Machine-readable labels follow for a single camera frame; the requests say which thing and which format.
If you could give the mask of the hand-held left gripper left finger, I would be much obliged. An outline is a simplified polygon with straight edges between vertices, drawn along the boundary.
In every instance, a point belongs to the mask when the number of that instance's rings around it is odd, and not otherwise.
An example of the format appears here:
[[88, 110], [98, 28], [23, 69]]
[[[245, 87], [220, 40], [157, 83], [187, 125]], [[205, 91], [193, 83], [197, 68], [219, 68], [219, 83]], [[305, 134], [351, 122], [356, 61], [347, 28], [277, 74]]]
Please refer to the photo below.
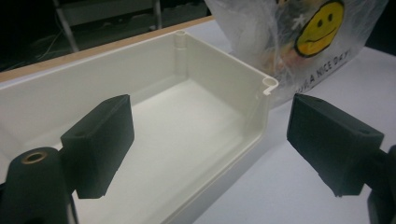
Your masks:
[[80, 199], [105, 196], [133, 141], [130, 96], [100, 103], [61, 136], [68, 190]]

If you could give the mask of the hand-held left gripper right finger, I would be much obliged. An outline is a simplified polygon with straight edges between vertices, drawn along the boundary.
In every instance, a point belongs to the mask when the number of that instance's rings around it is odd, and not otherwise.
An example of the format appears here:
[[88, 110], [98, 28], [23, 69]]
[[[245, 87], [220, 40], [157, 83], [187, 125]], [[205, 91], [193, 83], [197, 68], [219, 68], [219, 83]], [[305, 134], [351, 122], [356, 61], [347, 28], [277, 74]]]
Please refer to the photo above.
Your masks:
[[385, 191], [384, 134], [319, 98], [295, 94], [287, 140], [335, 196]]

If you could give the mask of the white plastic box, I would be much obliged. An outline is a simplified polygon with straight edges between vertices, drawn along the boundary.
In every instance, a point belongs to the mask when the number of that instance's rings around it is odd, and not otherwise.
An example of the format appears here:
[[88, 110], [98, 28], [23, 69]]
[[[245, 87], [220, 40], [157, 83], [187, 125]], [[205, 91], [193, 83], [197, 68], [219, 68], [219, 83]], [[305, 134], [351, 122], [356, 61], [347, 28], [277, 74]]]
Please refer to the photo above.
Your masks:
[[130, 97], [134, 142], [80, 224], [191, 224], [261, 140], [277, 81], [173, 32], [0, 84], [0, 183], [10, 161], [60, 137], [106, 99]]

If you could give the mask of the clear smiley face plastic bag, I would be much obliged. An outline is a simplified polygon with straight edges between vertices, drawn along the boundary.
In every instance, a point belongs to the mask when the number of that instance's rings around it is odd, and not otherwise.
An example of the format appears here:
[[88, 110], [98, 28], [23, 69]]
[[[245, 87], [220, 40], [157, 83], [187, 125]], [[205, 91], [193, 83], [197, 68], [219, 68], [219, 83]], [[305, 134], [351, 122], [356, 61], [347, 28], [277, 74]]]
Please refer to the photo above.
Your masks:
[[278, 81], [275, 104], [363, 48], [389, 0], [205, 0], [233, 55]]

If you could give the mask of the grey metal stand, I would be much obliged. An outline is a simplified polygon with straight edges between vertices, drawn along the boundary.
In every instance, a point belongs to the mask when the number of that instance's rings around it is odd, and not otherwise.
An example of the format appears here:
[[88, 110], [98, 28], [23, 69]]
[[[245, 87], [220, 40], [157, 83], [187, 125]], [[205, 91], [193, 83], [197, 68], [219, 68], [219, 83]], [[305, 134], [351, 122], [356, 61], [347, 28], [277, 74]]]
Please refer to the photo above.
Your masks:
[[154, 28], [162, 29], [161, 0], [51, 0], [73, 52], [78, 44], [72, 26], [151, 9]]

